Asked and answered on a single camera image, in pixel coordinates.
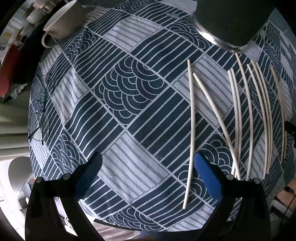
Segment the metal screw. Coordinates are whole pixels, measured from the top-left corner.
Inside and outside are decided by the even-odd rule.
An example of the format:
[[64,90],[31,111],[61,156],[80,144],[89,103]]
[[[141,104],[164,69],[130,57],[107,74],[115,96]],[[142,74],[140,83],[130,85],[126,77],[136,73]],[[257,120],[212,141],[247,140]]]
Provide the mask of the metal screw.
[[254,183],[256,183],[256,184],[260,184],[260,183],[261,183],[261,182],[260,182],[260,179],[258,179],[258,178],[254,178],[253,181],[254,181]]
[[63,175],[64,180],[68,180],[70,177],[71,177],[71,175],[69,173],[66,173]]
[[233,180],[233,179],[234,179],[234,176],[231,175],[231,174],[227,174],[227,175],[226,175],[226,178],[227,178],[228,180]]
[[38,178],[36,178],[36,180],[35,180],[35,182],[37,182],[37,183],[40,183],[40,182],[42,182],[43,181],[43,178],[42,177],[38,177]]

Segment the red object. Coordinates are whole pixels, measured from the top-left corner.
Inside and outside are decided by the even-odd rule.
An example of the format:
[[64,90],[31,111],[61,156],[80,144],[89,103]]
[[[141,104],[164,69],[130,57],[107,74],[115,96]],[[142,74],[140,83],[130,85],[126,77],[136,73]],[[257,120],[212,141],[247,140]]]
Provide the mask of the red object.
[[5,95],[12,84],[12,78],[15,73],[17,63],[21,57],[21,52],[12,44],[3,60],[0,68],[0,96]]

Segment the table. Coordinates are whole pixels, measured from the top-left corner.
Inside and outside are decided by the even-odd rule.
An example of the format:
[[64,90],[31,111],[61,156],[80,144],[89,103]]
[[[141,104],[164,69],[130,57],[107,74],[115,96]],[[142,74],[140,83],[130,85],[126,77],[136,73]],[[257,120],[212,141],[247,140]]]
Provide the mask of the table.
[[[191,26],[191,0],[128,0],[113,8],[97,6],[84,27],[41,58],[36,74],[56,82],[46,104],[49,138],[30,142],[35,176],[46,180],[72,173],[94,151],[103,167],[82,201],[101,220],[156,231],[199,229],[217,205],[194,170],[186,210],[182,209],[190,145],[187,59],[206,84],[234,141],[234,106],[227,70],[239,81],[243,114],[241,166],[249,152],[249,119],[244,84],[234,54],[212,45]],[[281,114],[269,69],[280,77],[286,120],[294,123],[296,50],[270,21],[241,54],[243,67],[258,61],[266,78],[273,117],[273,155],[262,184],[269,201],[295,177],[293,139],[281,154]],[[264,137],[261,109],[250,75],[254,151],[250,177],[263,177]],[[205,96],[195,84],[196,151],[229,173],[230,151]],[[30,105],[30,114],[36,111]],[[237,201],[231,213],[234,218]]]

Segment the beige curtain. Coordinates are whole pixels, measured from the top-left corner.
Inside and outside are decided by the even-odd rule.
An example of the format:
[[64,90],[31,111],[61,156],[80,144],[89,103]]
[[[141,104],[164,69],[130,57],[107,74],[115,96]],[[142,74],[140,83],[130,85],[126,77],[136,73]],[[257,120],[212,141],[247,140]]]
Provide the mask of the beige curtain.
[[0,161],[29,156],[28,108],[0,104]]

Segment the tablecloth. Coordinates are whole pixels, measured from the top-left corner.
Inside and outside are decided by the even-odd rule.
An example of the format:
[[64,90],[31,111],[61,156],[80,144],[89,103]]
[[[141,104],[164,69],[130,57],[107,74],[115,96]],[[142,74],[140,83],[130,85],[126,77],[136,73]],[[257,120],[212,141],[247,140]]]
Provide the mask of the tablecloth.
[[[234,142],[234,105],[227,70],[234,68],[242,108],[244,179],[250,123],[244,84],[234,54],[206,41],[190,23],[192,0],[128,0],[112,9],[97,6],[84,26],[43,55],[38,75],[55,79],[46,103],[49,137],[30,141],[35,176],[58,179],[98,151],[103,166],[83,203],[98,219],[136,229],[181,231],[201,228],[216,200],[193,171],[189,204],[182,209],[190,146],[187,59],[206,85]],[[285,119],[296,121],[296,51],[270,21],[240,55],[249,83],[254,118],[250,177],[263,177],[264,128],[247,63],[258,61],[271,102],[272,164],[262,181],[271,200],[295,177],[295,150],[288,136],[281,154],[281,109],[269,69],[283,93]],[[229,173],[232,157],[204,94],[194,84],[196,152]],[[31,96],[30,114],[38,110]],[[239,208],[239,200],[230,218]]]

